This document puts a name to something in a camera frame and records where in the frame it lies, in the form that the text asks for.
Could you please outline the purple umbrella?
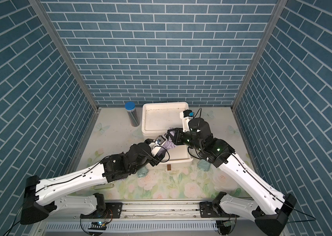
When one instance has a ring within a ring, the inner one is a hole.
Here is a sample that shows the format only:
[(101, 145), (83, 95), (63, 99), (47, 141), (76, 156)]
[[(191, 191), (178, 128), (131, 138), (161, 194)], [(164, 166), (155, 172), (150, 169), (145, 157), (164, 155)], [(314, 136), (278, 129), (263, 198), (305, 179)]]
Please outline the purple umbrella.
[(165, 134), (163, 134), (162, 136), (164, 136), (165, 139), (166, 139), (166, 142), (165, 142), (165, 144), (163, 145), (164, 148), (166, 148), (167, 150), (169, 150), (169, 149), (172, 149), (172, 148), (175, 148), (175, 147), (176, 147), (176, 145), (174, 145), (174, 144), (172, 143), (171, 138), (169, 138), (169, 137), (167, 136), (167, 132), (166, 132)]

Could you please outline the white plastic drawer cabinet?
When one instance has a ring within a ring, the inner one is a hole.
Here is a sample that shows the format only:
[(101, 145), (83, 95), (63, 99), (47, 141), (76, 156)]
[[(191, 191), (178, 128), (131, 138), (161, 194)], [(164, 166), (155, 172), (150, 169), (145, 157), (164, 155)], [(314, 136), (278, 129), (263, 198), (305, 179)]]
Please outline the white plastic drawer cabinet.
[(142, 107), (141, 130), (145, 139), (164, 135), (170, 128), (182, 128), (180, 113), (188, 110), (186, 102), (147, 103)]

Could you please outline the green umbrella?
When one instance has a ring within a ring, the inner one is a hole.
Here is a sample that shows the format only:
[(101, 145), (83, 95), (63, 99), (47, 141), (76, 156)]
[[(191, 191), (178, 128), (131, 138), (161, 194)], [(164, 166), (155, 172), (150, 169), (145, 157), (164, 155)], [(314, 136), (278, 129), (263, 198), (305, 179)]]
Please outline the green umbrella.
[(199, 160), (197, 167), (204, 172), (208, 172), (210, 170), (211, 163), (207, 162), (206, 160)]
[(146, 167), (142, 167), (137, 171), (138, 178), (144, 178), (148, 174), (148, 169)]

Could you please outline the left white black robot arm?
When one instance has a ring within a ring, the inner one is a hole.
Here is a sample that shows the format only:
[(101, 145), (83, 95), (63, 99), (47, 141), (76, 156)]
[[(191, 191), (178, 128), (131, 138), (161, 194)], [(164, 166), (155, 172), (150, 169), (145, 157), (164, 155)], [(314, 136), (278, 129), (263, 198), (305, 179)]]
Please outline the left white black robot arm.
[(30, 225), (46, 219), (61, 209), (57, 199), (87, 187), (124, 180), (150, 163), (156, 166), (170, 154), (155, 143), (138, 143), (126, 153), (112, 154), (98, 163), (51, 179), (27, 178), (20, 224)]

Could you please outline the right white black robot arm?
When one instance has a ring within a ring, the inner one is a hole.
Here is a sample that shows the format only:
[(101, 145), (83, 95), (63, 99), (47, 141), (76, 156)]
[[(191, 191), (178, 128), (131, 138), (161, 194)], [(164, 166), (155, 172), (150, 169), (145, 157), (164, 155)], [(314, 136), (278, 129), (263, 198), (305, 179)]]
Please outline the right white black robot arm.
[(206, 207), (208, 216), (239, 216), (253, 221), (268, 236), (279, 236), (297, 202), (296, 198), (277, 191), (253, 171), (226, 141), (215, 138), (202, 118), (183, 118), (183, 127), (169, 129), (167, 136), (179, 146), (196, 150), (202, 159), (233, 178), (251, 196), (251, 200), (225, 192)]

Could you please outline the floral table mat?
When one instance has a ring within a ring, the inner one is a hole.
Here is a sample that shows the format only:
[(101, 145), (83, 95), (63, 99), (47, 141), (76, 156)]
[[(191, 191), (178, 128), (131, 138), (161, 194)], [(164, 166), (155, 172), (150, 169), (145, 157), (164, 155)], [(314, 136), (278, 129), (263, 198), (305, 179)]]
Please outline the floral table mat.
[[(230, 108), (202, 109), (202, 118), (211, 128), (214, 137), (229, 143), (244, 162), (253, 167), (248, 151), (240, 135), (238, 125)], [(92, 166), (109, 154), (127, 152), (132, 144), (144, 141), (141, 126), (132, 127), (123, 108), (103, 108), (96, 120), (77, 170)], [(220, 191), (234, 197), (250, 195), (223, 171), (211, 165), (208, 172), (197, 167), (198, 159), (191, 166), (171, 171), (148, 170), (144, 178), (137, 174), (106, 185), (79, 190), (74, 196), (91, 196), (101, 193), (107, 200), (144, 199), (205, 199), (215, 198)]]

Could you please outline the blue lid pencil tube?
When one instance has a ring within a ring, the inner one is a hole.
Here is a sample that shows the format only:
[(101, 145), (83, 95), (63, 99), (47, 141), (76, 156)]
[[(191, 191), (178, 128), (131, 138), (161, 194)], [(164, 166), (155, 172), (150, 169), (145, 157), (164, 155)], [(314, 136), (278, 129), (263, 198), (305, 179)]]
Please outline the blue lid pencil tube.
[(131, 125), (133, 127), (138, 127), (139, 126), (139, 118), (138, 118), (138, 115), (137, 115), (135, 103), (134, 102), (127, 102), (125, 104), (125, 109), (126, 109), (127, 114), (129, 116)]

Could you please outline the green circuit board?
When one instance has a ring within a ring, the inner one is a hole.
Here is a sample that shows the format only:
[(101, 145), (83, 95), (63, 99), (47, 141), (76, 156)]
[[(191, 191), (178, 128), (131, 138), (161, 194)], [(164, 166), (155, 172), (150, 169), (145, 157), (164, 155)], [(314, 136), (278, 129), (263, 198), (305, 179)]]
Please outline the green circuit board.
[(106, 229), (107, 229), (107, 225), (103, 221), (94, 221), (94, 222), (91, 222), (91, 225), (88, 228), (89, 231), (92, 231), (92, 230), (101, 230), (101, 231), (104, 231)]

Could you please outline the metal base rail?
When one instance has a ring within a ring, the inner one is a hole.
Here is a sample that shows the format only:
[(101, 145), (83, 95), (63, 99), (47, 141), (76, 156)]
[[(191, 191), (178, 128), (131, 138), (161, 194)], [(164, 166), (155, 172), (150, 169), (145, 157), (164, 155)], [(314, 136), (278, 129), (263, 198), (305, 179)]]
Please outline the metal base rail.
[(55, 200), (57, 209), (44, 220), (77, 221), (81, 215), (86, 220), (187, 220), (201, 219), (200, 203), (212, 199), (184, 200), (106, 200), (98, 205), (94, 196), (64, 196)]

